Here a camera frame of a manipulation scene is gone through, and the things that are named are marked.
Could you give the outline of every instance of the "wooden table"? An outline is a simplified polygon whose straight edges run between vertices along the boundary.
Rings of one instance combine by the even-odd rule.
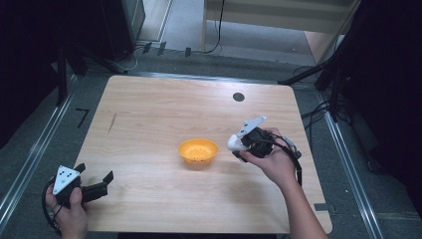
[[[233,95],[245,96],[242,102]],[[294,92],[285,86],[111,77],[76,164],[84,185],[113,170],[108,196],[91,202],[89,230],[184,233],[288,233],[279,188],[258,167],[226,148],[243,120],[267,116],[303,153],[304,190],[324,203]],[[179,144],[214,140],[208,165],[186,164]],[[327,211],[316,216],[331,231]]]

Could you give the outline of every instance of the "cable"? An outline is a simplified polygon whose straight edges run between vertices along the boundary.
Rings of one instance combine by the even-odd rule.
[[[115,64],[117,67],[121,68],[124,71],[131,71],[131,70],[133,70],[133,69],[135,69],[137,67],[137,56],[136,56],[136,52],[139,51],[140,49],[142,49],[142,48],[137,48],[137,49],[135,49],[133,51],[133,57],[134,57],[134,60],[135,60],[135,64],[134,64],[133,67],[131,67],[131,68],[124,68],[121,65],[119,65],[117,62],[112,62],[112,63]]]
[[[221,39],[221,21],[223,20],[223,11],[224,11],[224,3],[225,2],[226,1],[223,0],[223,2],[221,4],[220,22],[218,24],[218,41],[217,41],[217,44],[215,45],[215,47],[212,50],[210,50],[208,52],[204,52],[204,54],[209,54],[209,53],[214,52],[214,50],[218,47],[218,45],[220,45],[220,39]]]
[[[44,212],[44,216],[46,217],[47,222],[49,223],[49,225],[53,228],[53,230],[59,235],[62,236],[62,232],[60,231],[60,227],[59,225],[56,223],[56,221],[54,220],[54,218],[56,217],[56,215],[59,213],[59,211],[62,209],[62,206],[60,207],[59,211],[57,213],[55,213],[53,219],[50,217],[50,214],[47,210],[47,203],[46,203],[46,194],[47,194],[47,190],[49,189],[49,186],[51,184],[53,184],[56,180],[56,176],[54,176],[52,179],[50,179],[47,184],[44,186],[43,189],[43,195],[41,195],[41,204],[43,206],[43,212]]]

